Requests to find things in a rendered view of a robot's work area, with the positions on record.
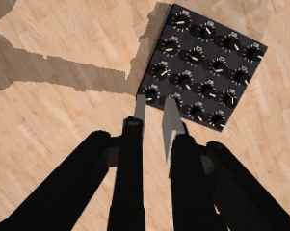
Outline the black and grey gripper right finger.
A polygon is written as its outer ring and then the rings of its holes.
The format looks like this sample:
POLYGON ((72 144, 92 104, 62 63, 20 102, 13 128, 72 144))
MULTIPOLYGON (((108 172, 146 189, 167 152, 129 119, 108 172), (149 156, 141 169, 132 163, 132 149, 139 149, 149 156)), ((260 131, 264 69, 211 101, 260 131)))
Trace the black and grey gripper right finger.
POLYGON ((166 97, 162 131, 173 231, 290 231, 288 213, 224 144, 196 143, 174 98, 166 97))

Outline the black knob box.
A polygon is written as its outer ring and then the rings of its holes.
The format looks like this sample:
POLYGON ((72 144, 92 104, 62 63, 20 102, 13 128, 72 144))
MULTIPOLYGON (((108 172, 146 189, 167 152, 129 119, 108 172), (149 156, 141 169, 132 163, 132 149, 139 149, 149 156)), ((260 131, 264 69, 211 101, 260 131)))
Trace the black knob box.
POLYGON ((174 3, 137 94, 161 111, 173 97, 182 118, 222 132, 267 49, 174 3))

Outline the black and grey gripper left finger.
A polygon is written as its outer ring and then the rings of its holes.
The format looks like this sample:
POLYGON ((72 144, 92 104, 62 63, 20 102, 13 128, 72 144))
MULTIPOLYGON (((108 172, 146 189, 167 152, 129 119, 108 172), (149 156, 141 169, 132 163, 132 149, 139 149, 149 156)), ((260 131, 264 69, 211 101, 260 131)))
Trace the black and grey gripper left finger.
POLYGON ((0 231, 71 231, 109 167, 117 172, 107 231, 145 231, 145 97, 137 94, 134 116, 123 120, 120 136, 91 132, 0 222, 0 231))

